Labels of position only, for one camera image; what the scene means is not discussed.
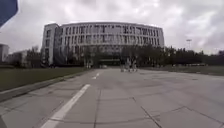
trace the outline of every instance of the street light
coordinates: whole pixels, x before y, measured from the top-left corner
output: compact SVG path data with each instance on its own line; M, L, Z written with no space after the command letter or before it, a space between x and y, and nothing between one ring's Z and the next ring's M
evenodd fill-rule
M192 41L192 39L187 39L186 41L189 43L189 50L191 50L191 41Z

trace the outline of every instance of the white road marking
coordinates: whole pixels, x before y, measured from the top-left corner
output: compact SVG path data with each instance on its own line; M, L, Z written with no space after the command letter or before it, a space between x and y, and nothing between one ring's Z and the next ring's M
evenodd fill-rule
M60 110L58 110L41 128L55 128L58 125L58 121L53 120L62 120L68 111L75 105L79 98L85 93L85 91L90 87L89 84L86 84L74 97L72 97Z
M97 73L96 76L94 76L92 79L95 80L99 75L100 75L100 73Z

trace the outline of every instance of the cloud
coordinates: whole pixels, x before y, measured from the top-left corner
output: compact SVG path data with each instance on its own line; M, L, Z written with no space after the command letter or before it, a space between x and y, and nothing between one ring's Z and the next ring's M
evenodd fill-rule
M215 53L224 49L223 11L223 0L19 0L0 42L14 52L41 47L48 23L119 21L162 27L166 46Z

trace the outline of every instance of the building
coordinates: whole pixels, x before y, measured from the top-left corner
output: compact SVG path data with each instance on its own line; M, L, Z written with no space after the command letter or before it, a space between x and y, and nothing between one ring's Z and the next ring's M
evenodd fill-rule
M0 62L5 62L9 54L9 46L0 44Z
M53 64L56 54L72 51L80 54L83 48L98 47L102 52L121 52L125 45L147 45L164 47L163 30L142 24L120 22L86 22L48 24L44 27L42 59Z
M28 65L26 57L27 57L28 50L18 51L14 52L12 54L9 54L6 62L10 64L19 63L20 66L26 67Z

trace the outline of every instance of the road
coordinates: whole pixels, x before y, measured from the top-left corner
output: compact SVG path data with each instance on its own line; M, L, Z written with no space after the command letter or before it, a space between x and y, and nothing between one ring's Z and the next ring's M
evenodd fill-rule
M99 69L0 103L8 128L224 128L224 78Z

